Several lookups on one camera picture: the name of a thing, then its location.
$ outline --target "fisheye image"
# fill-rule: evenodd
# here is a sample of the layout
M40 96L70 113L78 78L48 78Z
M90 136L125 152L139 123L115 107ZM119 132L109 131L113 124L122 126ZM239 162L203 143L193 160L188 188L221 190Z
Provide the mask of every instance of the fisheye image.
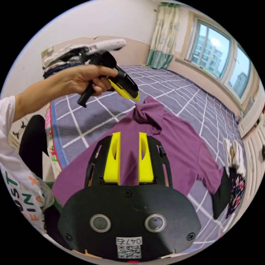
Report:
M47 24L10 69L1 174L67 255L172 264L251 204L264 112L254 64L209 16L173 0L93 0Z

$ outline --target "bed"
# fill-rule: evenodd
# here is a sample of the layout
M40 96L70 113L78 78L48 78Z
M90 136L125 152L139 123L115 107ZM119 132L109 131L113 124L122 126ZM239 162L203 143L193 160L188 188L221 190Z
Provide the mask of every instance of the bed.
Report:
M243 147L233 113L190 80L164 69L122 68L138 85L141 102L150 95L165 109L188 121L204 139L220 167L226 165L224 138L236 139ZM116 92L91 97L86 109L77 104L77 99L78 95L59 98L47 109L49 152L58 172L134 108L133 101L121 98ZM232 215L225 219L225 210L218 220L213 219L211 196L201 181L195 182L188 199L196 209L202 228L194 244L183 254L211 245L223 235L233 218Z

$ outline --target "white t-shirt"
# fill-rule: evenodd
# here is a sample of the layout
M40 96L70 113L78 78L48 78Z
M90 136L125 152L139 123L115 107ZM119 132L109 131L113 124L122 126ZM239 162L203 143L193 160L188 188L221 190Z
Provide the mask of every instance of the white t-shirt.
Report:
M15 204L42 234L46 232L44 210L54 202L51 189L32 173L17 151L9 145L8 134L15 114L15 96L0 99L0 170Z

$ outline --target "black gripper handle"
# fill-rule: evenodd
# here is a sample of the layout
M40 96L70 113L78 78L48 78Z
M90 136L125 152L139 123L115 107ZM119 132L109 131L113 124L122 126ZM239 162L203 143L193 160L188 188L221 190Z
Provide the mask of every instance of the black gripper handle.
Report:
M90 81L86 90L82 93L82 95L80 96L80 98L78 99L77 103L86 108L86 103L88 101L88 99L93 95L94 93L94 88L93 88L93 82Z

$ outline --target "black pants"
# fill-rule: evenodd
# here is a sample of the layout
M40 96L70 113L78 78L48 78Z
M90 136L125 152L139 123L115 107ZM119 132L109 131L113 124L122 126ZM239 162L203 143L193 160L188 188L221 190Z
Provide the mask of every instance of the black pants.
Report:
M41 179L43 178L42 152L48 155L45 120L41 115L34 115L22 136L19 155L31 172ZM69 249L57 227L59 217L60 213L54 206L45 210L47 234L58 244Z

